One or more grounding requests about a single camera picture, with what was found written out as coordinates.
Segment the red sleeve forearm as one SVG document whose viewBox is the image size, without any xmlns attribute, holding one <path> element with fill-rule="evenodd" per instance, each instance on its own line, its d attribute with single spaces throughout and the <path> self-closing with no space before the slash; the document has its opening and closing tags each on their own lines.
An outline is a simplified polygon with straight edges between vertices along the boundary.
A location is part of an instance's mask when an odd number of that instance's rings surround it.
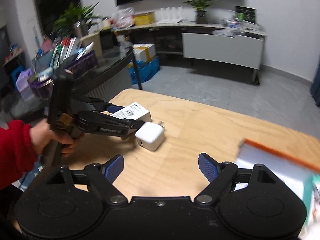
<svg viewBox="0 0 320 240">
<path fill-rule="evenodd" d="M 30 137 L 31 126 L 20 120 L 1 128 L 1 189 L 19 180 L 34 168 L 38 155 Z"/>
</svg>

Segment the person's left hand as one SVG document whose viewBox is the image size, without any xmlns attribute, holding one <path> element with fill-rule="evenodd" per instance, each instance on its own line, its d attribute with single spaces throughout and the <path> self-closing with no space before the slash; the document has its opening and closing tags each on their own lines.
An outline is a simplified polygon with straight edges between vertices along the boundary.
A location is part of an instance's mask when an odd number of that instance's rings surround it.
<svg viewBox="0 0 320 240">
<path fill-rule="evenodd" d="M 44 148 L 53 140 L 64 145 L 61 153 L 66 157 L 75 151 L 85 133 L 73 139 L 64 131 L 52 131 L 46 119 L 43 119 L 29 130 L 31 142 L 37 155 L 42 155 Z"/>
</svg>

